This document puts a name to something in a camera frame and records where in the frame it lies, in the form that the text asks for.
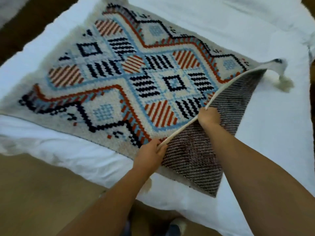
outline white blanket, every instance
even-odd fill
[[[57,43],[84,21],[97,1],[79,0],[1,66],[0,98],[24,75],[35,71]],[[294,81],[295,88],[286,94],[263,79],[247,106],[236,137],[279,164],[315,195],[309,101],[309,54],[311,59],[315,56],[315,22],[299,4],[300,0],[129,2],[259,62],[279,57],[288,60],[285,74]],[[296,13],[295,18],[290,16],[292,12]],[[105,187],[111,187],[132,167],[131,159],[105,147],[21,119],[0,116],[0,153],[23,152],[66,167]],[[252,235],[225,176],[216,198],[159,174],[151,178],[151,190],[137,197],[145,204],[177,210],[223,235]]]

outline black square motif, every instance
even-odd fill
[[[180,79],[179,75],[163,77],[163,80],[165,81],[165,84],[171,92],[187,89],[184,85],[183,80]]]
[[[77,44],[77,47],[83,57],[88,57],[90,55],[103,54],[103,52],[100,50],[96,42]]]

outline left hand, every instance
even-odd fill
[[[161,149],[157,150],[160,143],[160,140],[155,138],[149,143],[142,145],[134,159],[132,168],[150,177],[161,165],[167,149],[167,145],[164,145]]]

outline rug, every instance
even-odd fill
[[[173,139],[159,173],[215,196],[222,171],[211,146],[203,146],[206,164],[195,155],[187,160],[174,155],[176,136],[198,128],[199,108],[216,102],[235,134],[264,71],[285,67],[285,60],[261,64],[226,50],[126,0],[104,0],[2,100],[0,113],[130,158],[152,138]],[[219,92],[224,97],[215,98]]]

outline bed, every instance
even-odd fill
[[[79,0],[0,67],[0,98],[77,25],[99,0]],[[315,57],[315,21],[301,0],[129,0],[139,6],[258,62],[286,58],[290,93],[274,88],[266,73],[254,91],[236,137],[279,164],[315,195],[313,131],[310,118],[309,64]],[[132,160],[108,148],[36,124],[0,116],[0,153],[29,153],[65,167],[107,188],[131,167]],[[176,210],[222,235],[252,235],[223,176],[212,198],[159,174],[137,199],[163,210]]]

